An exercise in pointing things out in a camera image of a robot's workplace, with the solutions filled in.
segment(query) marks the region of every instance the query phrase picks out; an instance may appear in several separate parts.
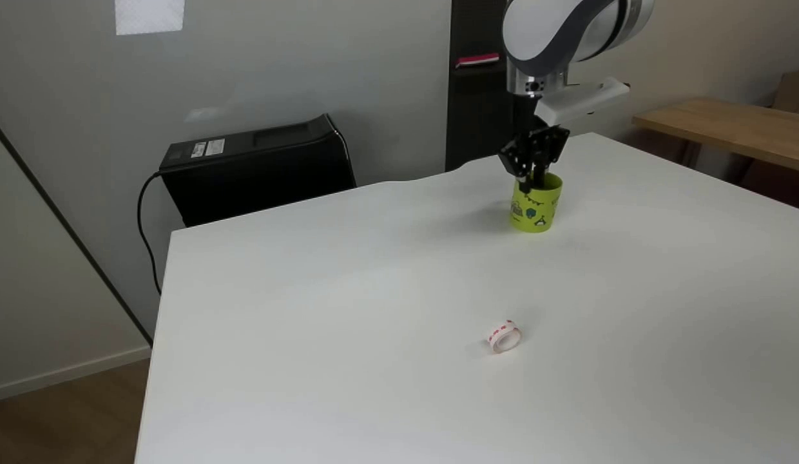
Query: black cable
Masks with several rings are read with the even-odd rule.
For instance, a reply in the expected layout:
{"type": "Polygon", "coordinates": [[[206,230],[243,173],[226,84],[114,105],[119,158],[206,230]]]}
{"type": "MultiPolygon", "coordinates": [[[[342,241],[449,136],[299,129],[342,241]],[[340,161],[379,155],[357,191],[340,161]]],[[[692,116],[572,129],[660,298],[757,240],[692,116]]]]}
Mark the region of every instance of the black cable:
{"type": "Polygon", "coordinates": [[[143,250],[147,250],[147,258],[148,258],[148,274],[151,274],[151,283],[157,288],[157,294],[163,294],[163,286],[159,286],[159,274],[157,274],[157,258],[151,255],[151,248],[147,241],[147,234],[143,234],[143,225],[141,225],[141,201],[143,201],[143,191],[148,187],[151,181],[157,181],[163,173],[151,173],[143,182],[141,182],[141,191],[139,191],[139,201],[136,201],[136,226],[139,226],[139,236],[143,241],[143,250]]]}

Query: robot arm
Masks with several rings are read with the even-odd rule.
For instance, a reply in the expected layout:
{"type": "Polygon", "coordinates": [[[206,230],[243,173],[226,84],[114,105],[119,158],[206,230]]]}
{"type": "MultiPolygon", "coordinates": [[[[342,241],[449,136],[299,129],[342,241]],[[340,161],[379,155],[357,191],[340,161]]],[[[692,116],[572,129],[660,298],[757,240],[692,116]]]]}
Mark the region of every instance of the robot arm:
{"type": "Polygon", "coordinates": [[[507,89],[534,98],[539,129],[499,150],[523,191],[539,187],[570,136],[560,123],[629,93],[619,79],[566,84],[572,61],[593,58],[632,39],[655,0],[509,0],[503,21],[507,89]]]}

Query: green cup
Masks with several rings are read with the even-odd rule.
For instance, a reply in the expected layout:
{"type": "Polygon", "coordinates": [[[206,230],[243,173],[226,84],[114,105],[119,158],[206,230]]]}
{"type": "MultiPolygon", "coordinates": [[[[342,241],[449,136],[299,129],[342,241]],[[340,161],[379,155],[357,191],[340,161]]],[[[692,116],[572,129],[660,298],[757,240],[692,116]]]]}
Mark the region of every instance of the green cup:
{"type": "Polygon", "coordinates": [[[527,192],[513,186],[509,225],[520,232],[545,232],[553,225],[553,212],[561,191],[561,178],[545,173],[540,187],[527,192]]]}

